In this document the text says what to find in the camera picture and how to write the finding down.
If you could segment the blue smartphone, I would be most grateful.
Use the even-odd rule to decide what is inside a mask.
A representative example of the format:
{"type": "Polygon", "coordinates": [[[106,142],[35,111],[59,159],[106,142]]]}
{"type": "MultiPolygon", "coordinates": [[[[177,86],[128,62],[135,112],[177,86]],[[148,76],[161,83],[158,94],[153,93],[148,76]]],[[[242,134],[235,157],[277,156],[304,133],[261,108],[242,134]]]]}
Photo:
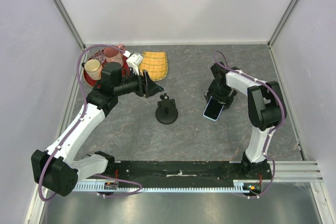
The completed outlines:
{"type": "Polygon", "coordinates": [[[207,106],[203,112],[203,117],[216,122],[219,119],[223,108],[224,105],[222,103],[210,97],[207,106]]]}

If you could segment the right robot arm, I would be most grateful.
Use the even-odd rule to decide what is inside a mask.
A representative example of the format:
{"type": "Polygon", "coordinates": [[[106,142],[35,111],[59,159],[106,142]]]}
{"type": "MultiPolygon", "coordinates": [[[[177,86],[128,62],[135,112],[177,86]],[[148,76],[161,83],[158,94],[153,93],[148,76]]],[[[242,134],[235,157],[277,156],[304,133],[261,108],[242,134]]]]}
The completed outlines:
{"type": "Polygon", "coordinates": [[[217,121],[221,112],[231,106],[237,93],[247,97],[248,117],[253,129],[242,156],[240,172],[245,178],[254,178],[267,166],[267,151],[273,133],[287,117],[279,83],[261,81],[238,68],[227,68],[221,62],[213,64],[211,72],[214,79],[205,94],[205,118],[217,121]]]}

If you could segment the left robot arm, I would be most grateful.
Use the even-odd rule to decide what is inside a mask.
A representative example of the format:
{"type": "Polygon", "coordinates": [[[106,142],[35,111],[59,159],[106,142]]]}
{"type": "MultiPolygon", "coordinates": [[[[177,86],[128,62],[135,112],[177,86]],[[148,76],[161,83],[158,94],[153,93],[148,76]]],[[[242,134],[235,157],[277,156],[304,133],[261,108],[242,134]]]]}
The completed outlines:
{"type": "Polygon", "coordinates": [[[156,84],[146,70],[136,74],[124,70],[119,63],[107,63],[101,78],[85,96],[84,104],[62,135],[45,151],[36,150],[31,156],[33,176],[42,201],[48,201],[43,188],[55,195],[67,196],[80,182],[91,176],[111,178],[115,173],[114,157],[102,151],[88,158],[75,160],[79,149],[91,132],[108,116],[122,95],[135,93],[149,98],[164,89],[156,84]]]}

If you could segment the black phone stand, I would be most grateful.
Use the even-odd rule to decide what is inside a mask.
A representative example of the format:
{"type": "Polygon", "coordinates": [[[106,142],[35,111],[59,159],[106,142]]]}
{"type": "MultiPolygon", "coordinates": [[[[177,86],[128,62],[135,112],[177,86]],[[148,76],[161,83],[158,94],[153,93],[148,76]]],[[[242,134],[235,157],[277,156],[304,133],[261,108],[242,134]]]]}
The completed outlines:
{"type": "Polygon", "coordinates": [[[155,117],[161,124],[170,125],[178,118],[175,100],[170,99],[167,93],[160,95],[160,99],[161,100],[157,102],[158,108],[155,111],[155,117]]]}

